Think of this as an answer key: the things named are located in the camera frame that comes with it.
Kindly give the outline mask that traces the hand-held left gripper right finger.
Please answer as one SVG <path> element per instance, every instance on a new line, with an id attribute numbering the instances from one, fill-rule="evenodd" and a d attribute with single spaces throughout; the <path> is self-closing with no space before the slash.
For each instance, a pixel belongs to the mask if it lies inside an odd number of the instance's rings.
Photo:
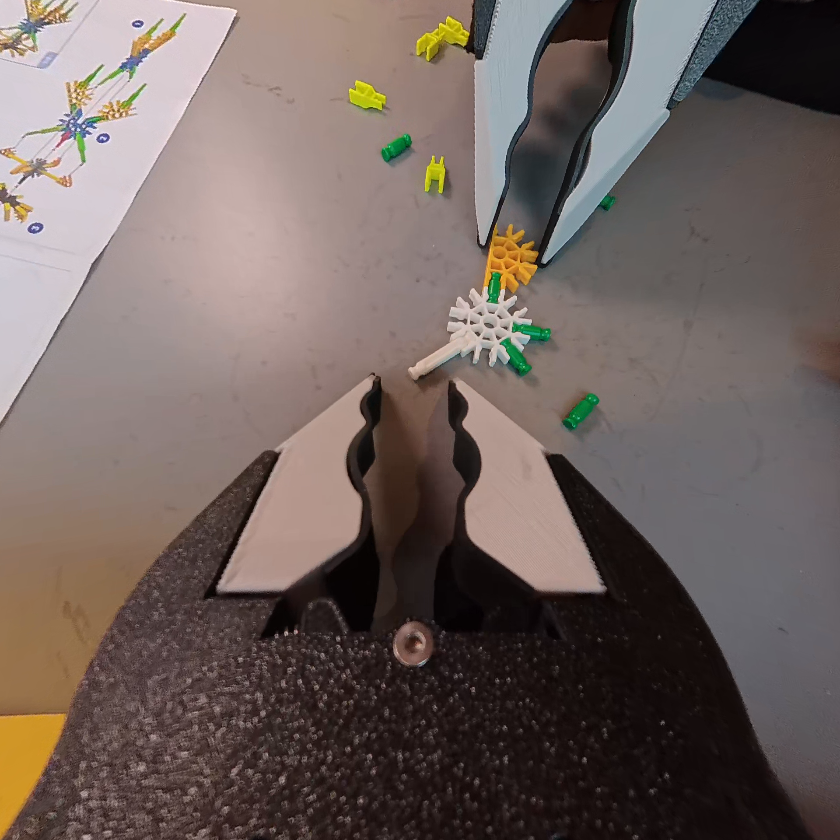
<path id="1" fill-rule="evenodd" d="M 547 450 L 460 379 L 448 384 L 448 410 L 468 546 L 537 593 L 606 593 Z"/>

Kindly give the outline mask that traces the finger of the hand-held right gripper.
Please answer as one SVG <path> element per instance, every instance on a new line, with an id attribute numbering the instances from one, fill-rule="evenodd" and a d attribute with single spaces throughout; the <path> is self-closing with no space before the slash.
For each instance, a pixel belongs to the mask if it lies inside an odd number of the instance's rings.
<path id="1" fill-rule="evenodd" d="M 669 116 L 668 104 L 712 1 L 620 2 L 608 41 L 612 75 L 574 144 L 539 247 L 548 264 L 594 213 Z"/>
<path id="2" fill-rule="evenodd" d="M 532 112 L 539 60 L 569 1 L 475 1 L 475 204 L 489 244 L 510 184 L 511 155 Z"/>

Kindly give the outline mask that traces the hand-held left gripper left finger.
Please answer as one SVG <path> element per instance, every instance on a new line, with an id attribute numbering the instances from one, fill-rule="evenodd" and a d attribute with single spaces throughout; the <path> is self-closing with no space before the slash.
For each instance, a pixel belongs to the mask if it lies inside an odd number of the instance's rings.
<path id="1" fill-rule="evenodd" d="M 351 550 L 368 527 L 364 478 L 375 461 L 382 380 L 363 381 L 284 441 L 216 586 L 286 592 Z"/>

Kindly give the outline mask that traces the white plastic rod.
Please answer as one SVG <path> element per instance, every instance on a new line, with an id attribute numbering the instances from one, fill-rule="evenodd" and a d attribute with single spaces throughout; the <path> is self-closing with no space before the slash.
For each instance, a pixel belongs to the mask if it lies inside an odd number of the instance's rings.
<path id="1" fill-rule="evenodd" d="M 454 357 L 461 355 L 463 346 L 464 341 L 462 339 L 449 341 L 440 349 L 429 354 L 420 361 L 416 362 L 415 365 L 411 366 L 408 369 L 408 374 L 416 382 Z"/>

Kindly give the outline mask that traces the orange half-circle connector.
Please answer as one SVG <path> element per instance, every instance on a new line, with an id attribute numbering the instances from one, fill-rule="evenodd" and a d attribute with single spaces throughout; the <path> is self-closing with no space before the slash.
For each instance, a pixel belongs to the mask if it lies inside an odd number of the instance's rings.
<path id="1" fill-rule="evenodd" d="M 512 224 L 501 233 L 498 227 L 493 230 L 486 262 L 484 287 L 487 287 L 494 272 L 500 274 L 501 288 L 508 295 L 517 293 L 520 285 L 528 285 L 536 273 L 539 257 L 534 242 L 525 242 L 523 229 L 515 232 Z"/>

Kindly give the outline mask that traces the white snowflake connector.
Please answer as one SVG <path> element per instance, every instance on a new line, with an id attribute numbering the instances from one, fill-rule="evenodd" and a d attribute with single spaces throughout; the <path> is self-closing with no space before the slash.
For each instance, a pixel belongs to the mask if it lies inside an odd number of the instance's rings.
<path id="1" fill-rule="evenodd" d="M 478 363 L 484 352 L 487 353 L 489 366 L 497 362 L 508 364 L 508 354 L 501 346 L 502 341 L 510 339 L 524 351 L 530 338 L 513 332 L 511 327 L 518 322 L 532 322 L 526 317 L 526 308 L 513 309 L 517 303 L 516 296 L 507 298 L 502 290 L 498 304 L 493 304 L 486 300 L 485 294 L 485 290 L 470 289 L 467 299 L 457 298 L 456 304 L 449 311 L 449 340 L 462 339 L 464 346 L 461 356 L 470 356 L 473 364 Z"/>

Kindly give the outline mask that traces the person's right forearm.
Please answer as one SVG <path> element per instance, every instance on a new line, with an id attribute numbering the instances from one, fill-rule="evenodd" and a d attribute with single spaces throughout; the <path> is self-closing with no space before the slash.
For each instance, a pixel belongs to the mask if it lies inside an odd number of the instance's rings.
<path id="1" fill-rule="evenodd" d="M 839 2 L 758 2 L 705 77 L 837 115 Z"/>

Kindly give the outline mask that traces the yellow box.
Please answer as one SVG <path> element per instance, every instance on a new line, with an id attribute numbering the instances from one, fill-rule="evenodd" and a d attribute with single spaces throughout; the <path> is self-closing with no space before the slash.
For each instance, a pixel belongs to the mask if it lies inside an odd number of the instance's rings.
<path id="1" fill-rule="evenodd" d="M 34 784 L 60 738 L 62 713 L 1 716 L 2 783 Z"/>

